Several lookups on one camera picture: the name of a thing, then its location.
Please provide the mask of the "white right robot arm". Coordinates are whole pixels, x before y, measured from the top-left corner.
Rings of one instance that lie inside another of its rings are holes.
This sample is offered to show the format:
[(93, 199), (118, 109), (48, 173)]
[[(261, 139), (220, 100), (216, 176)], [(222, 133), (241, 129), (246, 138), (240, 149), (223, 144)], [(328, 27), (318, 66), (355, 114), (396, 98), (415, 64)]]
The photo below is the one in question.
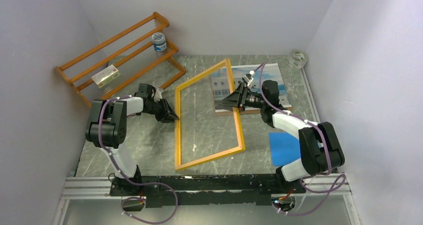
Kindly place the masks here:
[(294, 181), (309, 176), (330, 173), (345, 164), (345, 156), (329, 122), (312, 122), (291, 113), (279, 103), (278, 83), (266, 80), (260, 92), (253, 92), (242, 82), (219, 104), (225, 109), (246, 107), (260, 110), (264, 123), (292, 135), (299, 141), (299, 158), (281, 167), (282, 174), (274, 179), (275, 188), (282, 193), (293, 187)]

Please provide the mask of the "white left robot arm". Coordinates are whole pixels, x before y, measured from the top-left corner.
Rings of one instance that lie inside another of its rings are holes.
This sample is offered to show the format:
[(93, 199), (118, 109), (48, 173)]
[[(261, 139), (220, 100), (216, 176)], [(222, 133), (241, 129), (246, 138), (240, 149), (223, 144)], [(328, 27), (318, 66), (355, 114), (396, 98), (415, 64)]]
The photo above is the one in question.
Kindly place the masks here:
[(134, 95), (108, 100), (95, 99), (89, 113), (85, 137), (99, 148), (113, 164), (115, 176), (125, 179), (123, 189), (137, 195), (143, 188), (139, 167), (126, 150), (127, 118), (131, 115), (150, 114), (161, 123), (179, 120), (160, 89), (141, 83)]

